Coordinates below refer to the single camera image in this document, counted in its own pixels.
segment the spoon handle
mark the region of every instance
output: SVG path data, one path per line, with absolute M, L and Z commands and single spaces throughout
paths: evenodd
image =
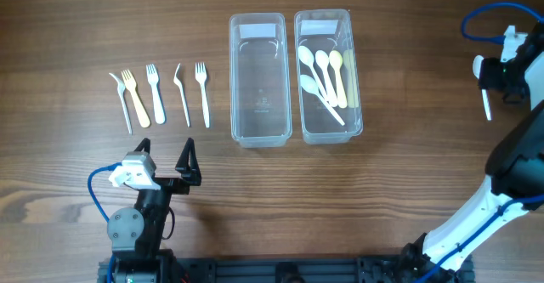
M 323 87 L 323 83 L 321 83 L 320 77 L 317 76 L 317 73 L 315 72 L 315 69 L 313 66 L 310 66 L 310 70 L 312 70 L 312 74 L 314 75 L 314 79 L 317 82 L 317 88 L 319 88 L 321 95 L 323 95 L 323 99 L 328 100 L 327 93 L 325 92 L 325 88 Z
M 334 87 L 332 86 L 331 78 L 329 77 L 329 71 L 326 67 L 321 67 L 321 72 L 323 72 L 326 96 L 329 98 L 329 104 L 331 104 L 331 107 L 336 107 L 338 106 L 337 94 L 334 93 Z
M 338 113 L 331 107 L 331 105 L 329 105 L 328 102 L 326 102 L 323 97 L 321 97 L 321 95 L 319 94 L 316 94 L 317 97 L 321 100 L 321 102 L 323 103 L 323 105 L 325 105 L 326 109 L 329 110 L 329 112 L 331 112 L 332 116 L 337 120 L 337 122 L 340 123 L 340 125 L 345 125 L 346 123 L 343 122 L 343 119 L 342 117 L 340 117 L 340 115 L 338 115 Z
M 348 101 L 346 100 L 346 92 L 343 90 L 342 77 L 340 76 L 340 68 L 335 69 L 334 73 L 337 78 L 337 96 L 338 96 L 338 106 L 340 108 L 345 108 L 348 106 Z

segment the clear plastic bin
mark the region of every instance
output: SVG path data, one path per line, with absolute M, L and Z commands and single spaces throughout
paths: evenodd
M 308 144 L 345 143 L 363 131 L 363 116 L 360 108 L 359 79 L 355 64 L 353 33 L 349 13 L 342 9 L 301 11 L 295 15 L 295 44 L 297 50 L 298 95 L 303 138 Z M 342 126 L 331 115 L 321 101 L 313 94 L 305 92 L 300 85 L 300 75 L 312 76 L 312 71 L 298 57 L 298 46 L 303 45 L 315 55 L 318 50 L 329 54 L 337 50 L 343 56 L 340 68 L 343 86 L 348 100 L 344 109 L 335 107 L 342 117 Z M 314 63 L 315 72 L 323 82 L 321 68 Z M 332 67 L 328 67 L 332 85 L 336 88 L 336 77 Z
M 230 123 L 242 147 L 279 147 L 292 134 L 286 22 L 278 13 L 230 18 Z

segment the container with spoons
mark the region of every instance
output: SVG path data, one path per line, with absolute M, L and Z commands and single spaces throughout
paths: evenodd
M 295 48 L 304 46 L 311 53 L 323 51 L 328 55 L 331 67 L 321 67 L 320 63 L 325 65 L 325 57 L 317 58 L 316 55 L 315 62 L 331 79 L 334 78 L 331 84 L 336 88 L 338 103 L 338 107 L 331 108 L 330 102 L 324 103 L 319 96 L 316 97 L 310 92 L 315 92 L 315 88 L 309 86 L 311 82 L 308 79 L 315 75 L 308 67 L 297 63 L 298 98 L 304 141 L 308 144 L 339 144 L 361 134 L 363 116 L 359 105 L 359 81 L 348 11 L 326 9 L 298 12 L 295 15 L 295 42 Z M 297 51 L 297 61 L 299 60 L 300 50 Z M 327 87 L 326 76 L 321 78 L 326 85 L 326 93 L 329 94 L 331 87 Z

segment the cream-colored fork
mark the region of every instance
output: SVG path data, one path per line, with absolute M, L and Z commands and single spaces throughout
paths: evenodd
M 125 87 L 133 97 L 134 109 L 136 109 L 136 115 L 138 116 L 140 126 L 149 127 L 151 121 L 145 112 L 144 105 L 142 105 L 142 100 L 139 99 L 138 92 L 136 91 L 137 84 L 133 74 L 129 70 L 125 70 L 121 73 L 121 75 L 122 80 L 125 82 Z

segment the plastic container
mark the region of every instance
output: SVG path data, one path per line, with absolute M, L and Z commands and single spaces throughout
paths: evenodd
M 298 12 L 295 14 L 295 42 L 296 48 L 300 45 L 306 46 L 314 55 L 318 50 L 327 54 L 332 50 L 340 52 L 343 56 L 340 73 L 348 100 L 346 108 L 334 108 L 345 121 L 342 126 L 315 95 L 305 92 L 300 86 L 301 74 L 313 76 L 309 67 L 300 62 L 297 50 L 298 95 L 304 141 L 308 144 L 338 144 L 361 134 L 363 116 L 360 108 L 359 78 L 348 11 L 331 9 Z M 325 85 L 321 68 L 316 63 L 314 68 Z M 335 72 L 330 65 L 328 72 L 336 90 Z
M 242 147 L 280 147 L 291 137 L 286 22 L 278 13 L 230 18 L 230 124 Z

